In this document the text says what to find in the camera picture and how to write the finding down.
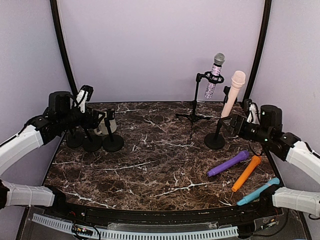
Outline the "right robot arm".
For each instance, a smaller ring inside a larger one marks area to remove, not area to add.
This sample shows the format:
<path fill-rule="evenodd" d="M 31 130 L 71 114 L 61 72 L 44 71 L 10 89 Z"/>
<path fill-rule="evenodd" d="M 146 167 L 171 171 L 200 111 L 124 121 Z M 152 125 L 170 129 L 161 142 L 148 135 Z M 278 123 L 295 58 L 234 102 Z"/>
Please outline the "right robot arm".
<path fill-rule="evenodd" d="M 275 105 L 260 107 L 259 123 L 247 122 L 238 114 L 221 118 L 218 123 L 233 136 L 260 143 L 279 159 L 299 168 L 316 182 L 320 181 L 320 155 L 291 132 L 283 132 L 282 110 Z M 320 217 L 320 194 L 272 184 L 259 195 L 255 213 L 266 217 L 274 208 L 287 208 Z"/>

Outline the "purple toy microphone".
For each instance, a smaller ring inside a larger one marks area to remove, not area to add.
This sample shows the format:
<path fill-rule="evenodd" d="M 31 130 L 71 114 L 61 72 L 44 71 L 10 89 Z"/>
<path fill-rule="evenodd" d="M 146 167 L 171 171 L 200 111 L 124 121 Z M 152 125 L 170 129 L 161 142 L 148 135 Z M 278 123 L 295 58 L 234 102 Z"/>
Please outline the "purple toy microphone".
<path fill-rule="evenodd" d="M 218 175 L 221 172 L 224 172 L 225 170 L 229 169 L 230 167 L 246 160 L 249 157 L 250 153 L 247 150 L 240 151 L 236 156 L 233 158 L 225 161 L 224 163 L 212 168 L 207 172 L 208 177 L 213 177 Z"/>

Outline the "black round-base purple mic stand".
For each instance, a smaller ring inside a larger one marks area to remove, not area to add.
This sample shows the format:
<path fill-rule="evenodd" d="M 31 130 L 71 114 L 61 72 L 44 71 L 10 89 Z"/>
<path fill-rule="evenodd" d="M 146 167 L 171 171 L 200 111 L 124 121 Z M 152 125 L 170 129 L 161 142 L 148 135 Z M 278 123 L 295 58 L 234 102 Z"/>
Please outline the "black round-base purple mic stand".
<path fill-rule="evenodd" d="M 108 109 L 106 117 L 104 118 L 104 125 L 107 129 L 108 135 L 102 141 L 102 147 L 105 151 L 114 153 L 122 149 L 124 146 L 124 139 L 118 135 L 113 134 L 111 130 L 111 120 L 115 119 L 115 111 Z"/>

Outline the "pink toy microphone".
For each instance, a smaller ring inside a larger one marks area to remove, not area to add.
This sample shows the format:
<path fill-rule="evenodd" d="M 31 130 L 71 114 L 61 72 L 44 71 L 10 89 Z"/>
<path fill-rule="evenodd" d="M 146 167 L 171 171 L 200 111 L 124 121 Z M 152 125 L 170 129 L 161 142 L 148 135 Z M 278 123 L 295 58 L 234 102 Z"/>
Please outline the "pink toy microphone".
<path fill-rule="evenodd" d="M 221 112 L 221 119 L 229 116 L 236 98 L 238 97 L 239 91 L 245 84 L 245 82 L 246 74 L 241 70 L 235 71 L 233 76 L 231 77 L 231 87 L 228 93 L 227 102 L 224 104 Z"/>

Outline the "black round-base orange mic stand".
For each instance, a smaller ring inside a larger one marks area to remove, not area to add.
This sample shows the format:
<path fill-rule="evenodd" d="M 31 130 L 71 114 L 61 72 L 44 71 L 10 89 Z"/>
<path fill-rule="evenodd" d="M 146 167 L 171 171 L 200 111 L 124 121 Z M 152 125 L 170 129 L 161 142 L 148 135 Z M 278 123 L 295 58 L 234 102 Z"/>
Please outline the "black round-base orange mic stand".
<path fill-rule="evenodd" d="M 83 144 L 85 134 L 81 130 L 71 129 L 67 132 L 66 136 L 66 145 L 75 149 L 80 147 Z"/>

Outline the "black round-base pink mic stand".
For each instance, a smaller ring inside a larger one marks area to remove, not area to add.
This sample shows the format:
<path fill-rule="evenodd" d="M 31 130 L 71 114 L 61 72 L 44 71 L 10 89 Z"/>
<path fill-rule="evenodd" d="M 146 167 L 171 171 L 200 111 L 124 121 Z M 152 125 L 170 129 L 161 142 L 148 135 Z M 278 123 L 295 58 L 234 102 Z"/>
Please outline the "black round-base pink mic stand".
<path fill-rule="evenodd" d="M 222 128 L 221 120 L 219 119 L 216 125 L 215 132 L 208 133 L 204 137 L 204 144 L 212 150 L 220 150 L 225 146 L 225 138 L 220 134 Z"/>

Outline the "black round-base blue mic stand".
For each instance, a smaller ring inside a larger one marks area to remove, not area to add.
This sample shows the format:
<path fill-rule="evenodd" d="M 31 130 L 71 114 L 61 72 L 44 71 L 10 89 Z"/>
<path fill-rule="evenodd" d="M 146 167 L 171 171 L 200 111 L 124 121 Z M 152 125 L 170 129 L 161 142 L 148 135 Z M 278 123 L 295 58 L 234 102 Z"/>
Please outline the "black round-base blue mic stand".
<path fill-rule="evenodd" d="M 99 135 L 91 135 L 87 129 L 83 129 L 85 132 L 85 138 L 82 142 L 82 147 L 86 152 L 95 152 L 102 147 L 103 139 Z"/>

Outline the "orange toy microphone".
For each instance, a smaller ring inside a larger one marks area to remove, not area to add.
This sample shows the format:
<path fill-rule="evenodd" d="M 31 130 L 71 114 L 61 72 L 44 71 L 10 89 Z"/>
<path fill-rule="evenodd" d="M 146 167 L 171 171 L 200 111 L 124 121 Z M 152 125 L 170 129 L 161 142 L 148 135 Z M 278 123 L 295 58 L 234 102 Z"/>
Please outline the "orange toy microphone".
<path fill-rule="evenodd" d="M 231 190 L 235 193 L 237 192 L 243 184 L 246 182 L 246 180 L 249 178 L 249 176 L 252 174 L 252 172 L 255 170 L 255 168 L 261 163 L 262 157 L 254 155 L 251 158 L 250 163 L 245 168 L 245 170 L 242 172 L 240 177 L 237 179 L 237 181 L 233 184 Z"/>

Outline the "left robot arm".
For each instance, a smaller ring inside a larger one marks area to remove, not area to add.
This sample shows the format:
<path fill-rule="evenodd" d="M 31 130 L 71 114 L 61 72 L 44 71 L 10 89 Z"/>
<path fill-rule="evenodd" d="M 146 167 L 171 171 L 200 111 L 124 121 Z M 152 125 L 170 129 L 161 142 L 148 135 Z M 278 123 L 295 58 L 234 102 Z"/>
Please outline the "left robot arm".
<path fill-rule="evenodd" d="M 56 91 L 49 95 L 48 106 L 40 115 L 30 118 L 23 128 L 0 145 L 0 172 L 5 173 L 11 166 L 34 150 L 47 145 L 65 132 L 81 127 L 87 131 L 98 127 L 103 119 L 100 111 L 86 106 L 91 99 L 93 88 L 83 85 L 77 95 L 69 91 Z M 54 187 L 30 186 L 0 182 L 0 207 L 44 206 L 60 218 L 67 218 L 70 206 L 58 198 Z"/>

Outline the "blue toy microphone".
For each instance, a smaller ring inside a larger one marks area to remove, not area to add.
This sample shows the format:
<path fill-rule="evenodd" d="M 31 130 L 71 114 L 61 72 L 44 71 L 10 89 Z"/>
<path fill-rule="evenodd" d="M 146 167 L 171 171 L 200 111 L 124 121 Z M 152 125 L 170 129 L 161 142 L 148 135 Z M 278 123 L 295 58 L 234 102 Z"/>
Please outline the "blue toy microphone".
<path fill-rule="evenodd" d="M 252 201 L 258 199 L 260 197 L 260 193 L 262 193 L 268 187 L 270 187 L 272 185 L 279 185 L 279 184 L 280 184 L 280 179 L 279 178 L 277 178 L 277 177 L 272 178 L 271 180 L 269 180 L 267 183 L 265 183 L 260 188 L 256 189 L 252 193 L 250 193 L 250 194 L 246 195 L 245 197 L 243 197 L 241 200 L 239 200 L 236 203 L 236 205 L 237 206 L 243 206 L 243 205 L 246 205 L 248 203 L 251 203 Z"/>

